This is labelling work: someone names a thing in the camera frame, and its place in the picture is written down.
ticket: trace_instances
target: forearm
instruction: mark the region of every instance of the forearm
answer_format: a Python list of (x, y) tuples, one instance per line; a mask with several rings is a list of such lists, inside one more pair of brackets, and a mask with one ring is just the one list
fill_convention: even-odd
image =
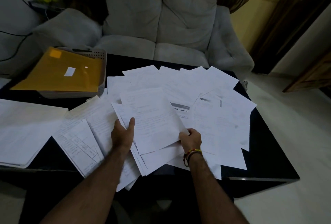
[(248, 223), (217, 183), (202, 155), (192, 155), (189, 165), (203, 224)]
[(126, 154), (120, 148), (112, 150), (104, 162), (60, 201), (41, 223), (104, 224)]

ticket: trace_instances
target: beaded bracelet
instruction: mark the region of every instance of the beaded bracelet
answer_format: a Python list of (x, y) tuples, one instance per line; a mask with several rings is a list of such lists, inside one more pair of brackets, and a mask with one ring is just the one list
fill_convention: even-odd
[(188, 162), (190, 160), (191, 155), (197, 152), (202, 155), (202, 151), (200, 149), (190, 149), (188, 152), (184, 153), (183, 162), (186, 167), (188, 167), (189, 165)]

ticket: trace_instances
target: sofa armrest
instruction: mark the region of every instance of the sofa armrest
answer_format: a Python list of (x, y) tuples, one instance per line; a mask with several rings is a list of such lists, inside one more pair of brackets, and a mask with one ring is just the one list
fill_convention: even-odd
[(50, 46), (93, 47), (102, 36), (102, 26), (78, 10), (66, 9), (32, 32), (40, 49), (45, 52)]
[(227, 7), (217, 6), (206, 55), (210, 66), (233, 71), (240, 81), (243, 81), (254, 67), (253, 59), (234, 32)]

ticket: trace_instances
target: yellow folder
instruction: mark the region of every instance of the yellow folder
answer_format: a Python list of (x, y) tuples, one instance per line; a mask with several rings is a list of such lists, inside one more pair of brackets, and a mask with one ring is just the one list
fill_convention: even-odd
[(25, 80), (12, 90), (97, 92), (102, 59), (49, 47)]

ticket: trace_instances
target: wooden door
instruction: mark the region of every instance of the wooden door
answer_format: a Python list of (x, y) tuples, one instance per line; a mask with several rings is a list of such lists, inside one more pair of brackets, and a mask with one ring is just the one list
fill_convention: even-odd
[(283, 92), (331, 86), (331, 50), (304, 70)]

